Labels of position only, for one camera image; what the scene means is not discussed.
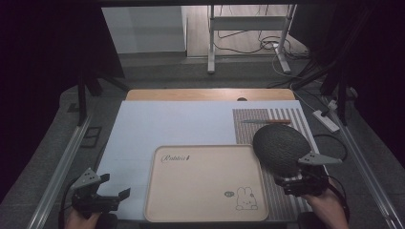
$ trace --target person's arm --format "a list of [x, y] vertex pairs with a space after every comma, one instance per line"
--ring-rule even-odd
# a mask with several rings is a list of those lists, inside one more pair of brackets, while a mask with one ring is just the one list
[[92, 215], [86, 219], [72, 208], [66, 220], [65, 229], [95, 229], [100, 215], [100, 213], [92, 213]]
[[339, 198], [327, 189], [322, 195], [315, 197], [303, 195], [308, 204], [312, 207], [315, 215], [321, 219], [330, 229], [348, 229], [345, 212], [340, 204]]

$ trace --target white tray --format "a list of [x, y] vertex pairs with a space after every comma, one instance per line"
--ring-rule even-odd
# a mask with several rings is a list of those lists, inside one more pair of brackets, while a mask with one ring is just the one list
[[262, 171], [252, 147], [159, 147], [144, 215], [152, 222], [266, 219]]

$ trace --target black cable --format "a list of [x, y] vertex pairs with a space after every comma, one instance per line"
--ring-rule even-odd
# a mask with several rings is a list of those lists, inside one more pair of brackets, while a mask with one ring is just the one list
[[333, 185], [330, 183], [328, 184], [328, 188], [339, 198], [340, 204], [342, 205], [343, 211], [345, 212], [346, 221], [349, 222], [351, 219], [351, 211], [349, 209], [349, 205], [345, 197], [337, 190]]
[[[260, 41], [260, 42], [271, 42], [271, 43], [276, 43], [276, 44], [278, 44], [279, 42], [278, 41], [265, 41], [266, 39], [268, 39], [268, 38], [277, 38], [277, 39], [280, 39], [280, 36], [273, 36], [273, 35], [270, 35], [270, 36], [265, 36], [265, 37], [263, 37], [262, 39], [260, 39], [260, 37], [258, 37], [257, 38], [257, 40], [258, 41]], [[286, 41], [287, 41], [287, 43], [288, 43], [288, 46], [290, 47], [291, 46], [291, 43], [289, 42], [289, 40], [287, 40], [286, 39]]]
[[[315, 179], [318, 179], [319, 181], [321, 181], [322, 178], [323, 178], [323, 176], [317, 176], [317, 175], [315, 175], [315, 174], [313, 174], [313, 173], [310, 173], [310, 172], [308, 172], [308, 171], [305, 171], [305, 174], [306, 174], [306, 175], [310, 175], [311, 177], [313, 177], [313, 178], [315, 178]], [[339, 190], [337, 190], [336, 187], [334, 187], [330, 182], [328, 182], [327, 188], [329, 188], [329, 189], [337, 196], [337, 198], [339, 198], [340, 204], [342, 205], [343, 211], [344, 211], [344, 213], [345, 213], [346, 221], [349, 222], [350, 217], [351, 217], [351, 211], [350, 211], [349, 205], [348, 205], [348, 203], [347, 203], [346, 191], [345, 191], [345, 189], [343, 188], [342, 183], [341, 183], [337, 178], [335, 178], [335, 177], [331, 177], [331, 176], [329, 176], [329, 175], [326, 175], [325, 177], [330, 177], [330, 178], [336, 180], [336, 181], [339, 183], [339, 185], [341, 186], [342, 191], [343, 191], [343, 193], [344, 193], [344, 196], [343, 196], [343, 195], [339, 192]]]
[[78, 177], [72, 179], [69, 181], [68, 185], [66, 186], [65, 192], [63, 193], [63, 198], [62, 201], [60, 202], [60, 210], [59, 210], [59, 217], [58, 217], [58, 228], [63, 229], [65, 228], [65, 201], [66, 201], [66, 196], [68, 195], [69, 189], [71, 186], [78, 180]]
[[239, 34], [239, 33], [242, 33], [242, 32], [246, 32], [246, 31], [237, 31], [237, 32], [234, 32], [234, 33], [225, 35], [225, 36], [220, 36], [220, 31], [217, 31], [217, 35], [218, 35], [218, 37], [220, 37], [221, 39], [223, 39], [223, 38], [227, 38], [227, 37], [229, 37], [229, 36], [233, 36], [233, 35], [236, 35], [236, 34]]
[[313, 69], [315, 69], [317, 66], [318, 66], [318, 64], [316, 63], [316, 61], [313, 60], [313, 59], [311, 59], [310, 62], [306, 65], [306, 67], [305, 67], [302, 71], [300, 71], [296, 76], [293, 76], [292, 78], [290, 78], [290, 79], [288, 79], [288, 80], [286, 80], [286, 81], [284, 81], [284, 82], [276, 83], [275, 85], [271, 85], [271, 86], [270, 86], [270, 84], [267, 84], [266, 88], [267, 88], [267, 89], [271, 89], [271, 88], [275, 88], [275, 87], [278, 87], [278, 86], [281, 86], [281, 85], [285, 85], [285, 84], [288, 84], [288, 83], [289, 83], [289, 85], [288, 85], [286, 88], [290, 88], [290, 84], [291, 84], [295, 79], [301, 78], [302, 75], [305, 75], [305, 74], [307, 74], [307, 73], [310, 73], [310, 72], [313, 71]]
[[[265, 12], [265, 16], [267, 16], [267, 10], [268, 10], [268, 5], [266, 7], [266, 12]], [[259, 32], [259, 36], [257, 37], [257, 39], [260, 39], [260, 36], [262, 35], [262, 31]]]
[[346, 190], [345, 190], [345, 188], [343, 187], [343, 184], [342, 184], [336, 177], [332, 177], [332, 176], [330, 176], [330, 175], [327, 175], [327, 177], [333, 179], [334, 181], [336, 181], [336, 182], [340, 185], [340, 188], [342, 189], [342, 192], [343, 192], [343, 197], [344, 197], [345, 199], [347, 199], [347, 197], [346, 197]]
[[255, 52], [258, 52], [258, 51], [262, 50], [262, 48], [261, 48], [261, 49], [259, 49], [259, 50], [252, 51], [252, 52], [242, 52], [242, 51], [232, 50], [232, 49], [228, 49], [228, 48], [221, 48], [221, 47], [218, 47], [217, 44], [215, 44], [215, 42], [214, 42], [214, 46], [215, 46], [217, 49], [219, 49], [219, 50], [233, 51], [233, 52], [238, 52], [238, 53], [243, 53], [243, 54], [252, 54], [252, 53], [255, 53]]
[[70, 204], [69, 206], [65, 207], [63, 210], [66, 210], [68, 208], [72, 207], [72, 204]]
[[285, 52], [286, 57], [291, 60], [310, 59], [310, 53], [292, 53], [291, 51]]
[[269, 38], [278, 38], [278, 39], [280, 39], [280, 36], [266, 36], [266, 37], [264, 37], [264, 38], [262, 38], [262, 39], [259, 39], [258, 38], [258, 41], [260, 42], [260, 47], [262, 48], [264, 48], [264, 49], [267, 49], [266, 48], [266, 45], [268, 45], [268, 44], [278, 44], [279, 42], [278, 41], [273, 41], [273, 40], [271, 40], [271, 41], [266, 41], [266, 39], [269, 39]]
[[349, 154], [349, 150], [348, 150], [348, 147], [345, 145], [345, 143], [343, 143], [342, 140], [340, 140], [339, 138], [337, 138], [337, 137], [334, 136], [334, 135], [325, 135], [325, 134], [314, 135], [313, 137], [318, 137], [318, 136], [327, 136], [327, 137], [333, 138], [333, 139], [335, 139], [336, 141], [338, 141], [338, 142], [343, 146], [343, 148], [345, 149], [345, 154], [343, 155], [343, 157], [341, 158], [341, 160], [342, 160], [342, 161], [345, 161], [345, 160], [346, 160], [346, 158], [348, 157], [348, 154]]
[[261, 43], [260, 43], [260, 48], [261, 48], [262, 50], [272, 51], [272, 50], [274, 50], [274, 47], [271, 46], [271, 47], [268, 48], [267, 45], [268, 45], [268, 44], [272, 45], [273, 43], [276, 43], [276, 42], [274, 42], [274, 41], [261, 42]]
[[[319, 64], [318, 64], [318, 62], [316, 61], [316, 59], [311, 58], [311, 59], [310, 59], [310, 62], [308, 62], [308, 64], [306, 65], [306, 67], [305, 67], [302, 71], [300, 71], [300, 72], [297, 74], [297, 76], [293, 78], [293, 80], [303, 79], [303, 76], [304, 76], [304, 75], [306, 75], [306, 74], [312, 72], [312, 71], [313, 71], [314, 69], [316, 69], [318, 66], [319, 66]], [[288, 85], [288, 87], [289, 87], [290, 89], [292, 89], [291, 85], [292, 85], [292, 81], [293, 81], [293, 80], [291, 80], [290, 85]]]
[[256, 12], [256, 16], [257, 15], [260, 15], [260, 8], [262, 7], [262, 5], [259, 5], [259, 10], [257, 10], [257, 12]]
[[230, 14], [233, 15], [233, 11], [232, 11], [232, 9], [230, 8], [230, 5], [229, 5], [229, 11], [230, 11]]

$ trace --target wooden edge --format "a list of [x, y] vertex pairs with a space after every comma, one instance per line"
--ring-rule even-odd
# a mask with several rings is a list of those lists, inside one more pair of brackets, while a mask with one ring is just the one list
[[131, 90], [127, 101], [295, 100], [290, 89], [150, 89]]

